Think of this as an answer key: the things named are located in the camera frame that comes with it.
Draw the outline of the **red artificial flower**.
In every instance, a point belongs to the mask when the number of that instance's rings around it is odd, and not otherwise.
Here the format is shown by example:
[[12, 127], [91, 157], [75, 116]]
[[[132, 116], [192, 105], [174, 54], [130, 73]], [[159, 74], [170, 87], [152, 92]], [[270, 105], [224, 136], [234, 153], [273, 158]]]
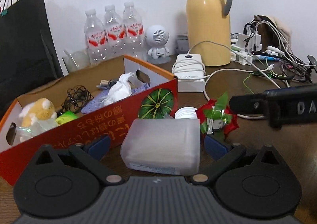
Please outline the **red artificial flower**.
[[228, 94], [225, 92], [218, 99], [210, 99], [195, 110], [200, 123], [201, 138], [206, 137], [208, 131], [211, 134], [221, 131], [224, 140], [230, 132], [239, 128], [238, 116], [229, 108], [228, 101]]

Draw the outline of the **purple knit pouch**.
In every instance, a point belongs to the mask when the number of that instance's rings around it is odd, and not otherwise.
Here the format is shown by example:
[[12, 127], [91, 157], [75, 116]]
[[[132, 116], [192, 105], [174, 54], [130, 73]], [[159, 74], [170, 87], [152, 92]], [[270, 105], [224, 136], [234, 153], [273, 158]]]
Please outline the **purple knit pouch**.
[[[150, 85], [148, 83], [143, 83], [140, 87], [136, 87], [132, 89], [132, 92], [130, 96], [139, 94], [141, 92], [144, 92], [150, 88]], [[110, 89], [103, 90], [101, 93], [95, 96], [94, 99], [89, 101], [87, 105], [81, 109], [82, 114], [88, 114], [94, 111], [97, 111], [98, 109], [101, 109], [102, 107], [108, 106], [110, 104], [113, 104], [119, 100], [125, 99], [128, 96], [119, 96], [119, 91], [115, 92], [115, 94], [108, 96]]]

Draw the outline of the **frosted plastic box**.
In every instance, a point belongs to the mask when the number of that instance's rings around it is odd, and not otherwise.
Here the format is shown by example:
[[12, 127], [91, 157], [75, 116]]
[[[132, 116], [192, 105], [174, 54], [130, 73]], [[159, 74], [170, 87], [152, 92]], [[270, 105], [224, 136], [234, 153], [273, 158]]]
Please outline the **frosted plastic box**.
[[120, 156], [133, 170], [191, 176], [201, 159], [197, 119], [136, 119], [124, 139]]

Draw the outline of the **yellow white plush toy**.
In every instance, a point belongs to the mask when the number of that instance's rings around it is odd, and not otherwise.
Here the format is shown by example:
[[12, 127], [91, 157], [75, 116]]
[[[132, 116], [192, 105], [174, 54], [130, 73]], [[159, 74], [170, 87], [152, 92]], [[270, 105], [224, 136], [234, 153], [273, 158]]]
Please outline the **yellow white plush toy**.
[[22, 119], [22, 127], [30, 127], [39, 120], [56, 119], [57, 113], [53, 103], [47, 98], [40, 98], [27, 104], [19, 114]]

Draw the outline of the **white tissue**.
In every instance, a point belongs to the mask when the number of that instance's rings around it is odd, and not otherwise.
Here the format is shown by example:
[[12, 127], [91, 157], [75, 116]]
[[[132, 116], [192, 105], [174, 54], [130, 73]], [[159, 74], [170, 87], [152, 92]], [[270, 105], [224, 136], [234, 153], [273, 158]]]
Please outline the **white tissue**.
[[108, 94], [100, 98], [99, 107], [108, 106], [129, 97], [132, 94], [131, 85], [128, 83], [128, 80], [131, 77], [135, 77], [134, 72], [122, 74], [117, 83], [110, 88]]

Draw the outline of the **clear plastic bag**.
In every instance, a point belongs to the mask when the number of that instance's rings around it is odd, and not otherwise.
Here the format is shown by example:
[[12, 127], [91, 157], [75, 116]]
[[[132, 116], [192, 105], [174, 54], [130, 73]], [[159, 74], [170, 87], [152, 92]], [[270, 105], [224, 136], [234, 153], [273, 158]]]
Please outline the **clear plastic bag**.
[[25, 142], [58, 126], [59, 124], [54, 119], [39, 120], [29, 127], [17, 127], [16, 138], [20, 142]]

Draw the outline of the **starry night tissue pack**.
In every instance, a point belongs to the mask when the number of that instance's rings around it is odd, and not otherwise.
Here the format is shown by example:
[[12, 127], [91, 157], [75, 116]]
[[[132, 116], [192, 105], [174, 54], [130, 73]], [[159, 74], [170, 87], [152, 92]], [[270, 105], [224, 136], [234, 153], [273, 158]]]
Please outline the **starry night tissue pack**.
[[119, 79], [111, 79], [111, 80], [101, 80], [100, 84], [96, 87], [101, 90], [109, 90], [113, 87]]

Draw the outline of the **red cardboard box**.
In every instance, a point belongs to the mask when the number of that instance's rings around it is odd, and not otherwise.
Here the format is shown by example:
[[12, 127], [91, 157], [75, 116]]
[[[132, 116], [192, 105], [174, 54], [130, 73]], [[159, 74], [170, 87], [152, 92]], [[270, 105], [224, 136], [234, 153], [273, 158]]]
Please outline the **red cardboard box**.
[[[97, 85], [101, 80], [117, 79], [120, 75], [129, 72], [141, 72], [147, 75], [150, 88], [89, 114], [79, 114], [77, 119], [31, 140], [20, 142], [19, 138], [15, 138], [13, 144], [7, 141], [10, 125], [21, 124], [18, 115], [27, 104], [40, 98], [47, 98], [55, 107], [60, 107], [65, 101], [67, 90], [78, 85], [84, 86], [96, 96]], [[111, 139], [111, 147], [120, 145], [133, 120], [138, 118], [139, 109], [149, 96], [152, 95], [163, 102], [167, 113], [175, 114], [178, 108], [177, 86], [177, 77], [167, 70], [124, 55], [78, 70], [19, 96], [1, 119], [1, 177], [10, 185], [14, 185], [30, 159], [43, 144], [50, 144], [55, 149], [64, 149], [76, 143], [87, 144], [101, 135], [108, 135]]]

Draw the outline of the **glass cup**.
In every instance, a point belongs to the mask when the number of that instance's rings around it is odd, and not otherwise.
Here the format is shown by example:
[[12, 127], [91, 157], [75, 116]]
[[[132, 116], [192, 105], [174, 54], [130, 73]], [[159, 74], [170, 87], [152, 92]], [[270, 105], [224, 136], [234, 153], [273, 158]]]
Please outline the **glass cup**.
[[87, 49], [78, 50], [72, 53], [64, 49], [63, 52], [65, 53], [65, 56], [62, 59], [69, 74], [90, 65]]

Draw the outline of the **black paper bag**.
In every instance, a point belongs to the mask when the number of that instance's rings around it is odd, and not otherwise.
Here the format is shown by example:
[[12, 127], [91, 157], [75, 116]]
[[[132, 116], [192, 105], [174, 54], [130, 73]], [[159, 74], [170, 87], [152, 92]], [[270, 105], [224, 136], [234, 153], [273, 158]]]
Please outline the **black paper bag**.
[[17, 1], [1, 15], [1, 115], [20, 95], [60, 77], [45, 1]]

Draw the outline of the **water bottle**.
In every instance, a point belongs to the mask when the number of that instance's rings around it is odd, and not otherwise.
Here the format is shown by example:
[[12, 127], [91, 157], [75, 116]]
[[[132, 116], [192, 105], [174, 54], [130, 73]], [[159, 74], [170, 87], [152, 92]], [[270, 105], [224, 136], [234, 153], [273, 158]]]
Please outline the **water bottle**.
[[142, 18], [134, 6], [134, 2], [125, 2], [123, 22], [126, 31], [124, 54], [147, 60], [144, 44], [145, 34]]
[[125, 44], [126, 30], [123, 19], [113, 4], [105, 6], [104, 27], [111, 48], [109, 58], [120, 56]]
[[96, 16], [96, 10], [85, 11], [85, 40], [91, 64], [97, 64], [106, 59], [107, 37], [102, 21]]

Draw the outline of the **right water bottle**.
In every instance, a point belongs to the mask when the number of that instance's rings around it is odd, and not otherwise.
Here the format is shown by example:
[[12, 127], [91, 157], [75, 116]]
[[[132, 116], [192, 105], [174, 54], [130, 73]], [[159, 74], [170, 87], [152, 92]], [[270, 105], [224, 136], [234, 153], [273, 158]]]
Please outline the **right water bottle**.
[[123, 22], [126, 31], [124, 54], [147, 60], [144, 44], [145, 34], [142, 18], [134, 6], [134, 2], [125, 2]]

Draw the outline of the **middle water bottle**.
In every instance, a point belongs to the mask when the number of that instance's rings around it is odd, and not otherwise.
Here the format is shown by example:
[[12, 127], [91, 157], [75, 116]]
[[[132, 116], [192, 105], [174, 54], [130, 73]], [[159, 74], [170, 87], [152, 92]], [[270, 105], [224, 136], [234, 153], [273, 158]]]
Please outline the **middle water bottle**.
[[113, 4], [105, 6], [104, 27], [111, 48], [109, 58], [120, 56], [125, 44], [126, 30], [123, 19]]

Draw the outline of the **yellow thermos jug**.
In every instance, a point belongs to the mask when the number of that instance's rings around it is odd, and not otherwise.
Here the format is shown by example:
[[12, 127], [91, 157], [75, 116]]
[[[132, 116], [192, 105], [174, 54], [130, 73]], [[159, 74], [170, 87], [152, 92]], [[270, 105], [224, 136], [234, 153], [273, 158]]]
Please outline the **yellow thermos jug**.
[[187, 35], [191, 54], [206, 66], [230, 63], [230, 9], [233, 0], [187, 0]]

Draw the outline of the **white robot speaker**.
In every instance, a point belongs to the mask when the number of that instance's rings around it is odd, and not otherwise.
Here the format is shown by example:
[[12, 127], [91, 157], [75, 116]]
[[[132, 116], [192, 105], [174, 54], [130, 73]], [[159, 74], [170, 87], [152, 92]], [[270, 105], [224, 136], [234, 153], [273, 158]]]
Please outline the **white robot speaker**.
[[146, 44], [148, 61], [152, 64], [168, 63], [171, 58], [170, 50], [166, 46], [169, 40], [169, 32], [161, 25], [152, 25], [146, 30]]

